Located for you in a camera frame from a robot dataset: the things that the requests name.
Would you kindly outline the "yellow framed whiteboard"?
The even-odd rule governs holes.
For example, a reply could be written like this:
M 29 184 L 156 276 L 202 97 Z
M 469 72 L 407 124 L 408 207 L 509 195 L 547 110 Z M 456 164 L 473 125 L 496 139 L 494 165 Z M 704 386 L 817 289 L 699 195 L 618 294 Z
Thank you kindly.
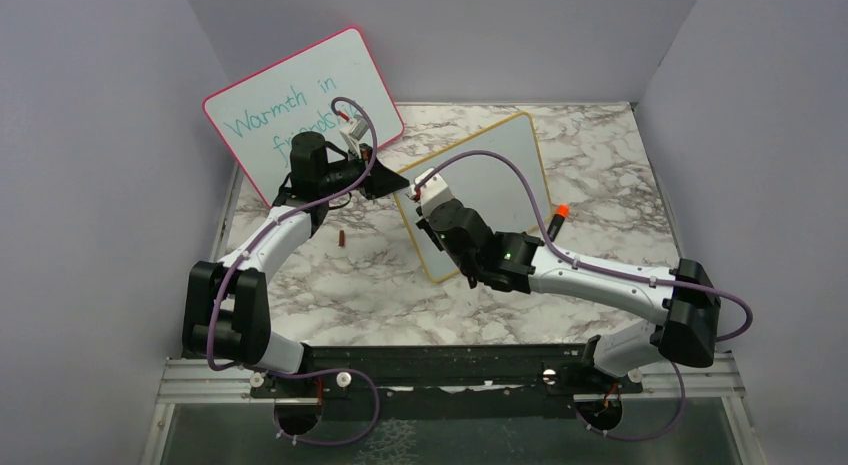
M 507 158 L 525 177 L 534 194 L 535 203 L 547 221 L 555 207 L 535 133 L 532 116 L 518 112 L 508 118 L 455 143 L 432 152 L 399 169 L 399 174 L 412 181 L 444 161 L 472 150 L 497 153 Z M 475 155 L 459 160 L 440 172 L 453 195 L 476 210 L 493 231 L 532 232 L 537 229 L 535 215 L 520 180 L 502 162 Z M 405 191 L 395 194 L 409 236 L 427 278 L 440 283 L 458 273 L 448 255 L 439 251 L 426 233 L 416 226 L 417 204 Z

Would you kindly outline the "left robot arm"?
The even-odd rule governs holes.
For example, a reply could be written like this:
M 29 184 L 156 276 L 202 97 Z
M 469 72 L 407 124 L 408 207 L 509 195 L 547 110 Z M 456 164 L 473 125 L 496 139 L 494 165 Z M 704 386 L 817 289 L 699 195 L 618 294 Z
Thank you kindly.
M 279 386 L 294 396 L 313 386 L 315 371 L 303 361 L 305 345 L 272 330 L 268 283 L 315 235 L 331 201 L 355 191 L 375 200 L 409 184 L 366 144 L 355 145 L 335 162 L 327 156 L 332 147 L 318 132 L 297 134 L 291 170 L 263 225 L 219 261 L 199 261 L 190 270 L 183 346 L 203 355 L 211 369 L 241 365 L 274 371 Z

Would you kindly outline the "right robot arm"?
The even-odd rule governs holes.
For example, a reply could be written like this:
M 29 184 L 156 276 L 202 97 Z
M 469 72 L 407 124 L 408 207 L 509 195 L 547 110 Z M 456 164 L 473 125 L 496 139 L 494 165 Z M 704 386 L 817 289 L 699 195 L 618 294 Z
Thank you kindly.
M 417 227 L 445 252 L 470 287 L 576 297 L 640 317 L 591 339 L 577 365 L 579 383 L 600 392 L 616 378 L 662 359 L 707 368 L 714 362 L 720 301 L 703 267 L 635 267 L 549 248 L 527 233 L 495 232 L 457 199 L 417 207 Z

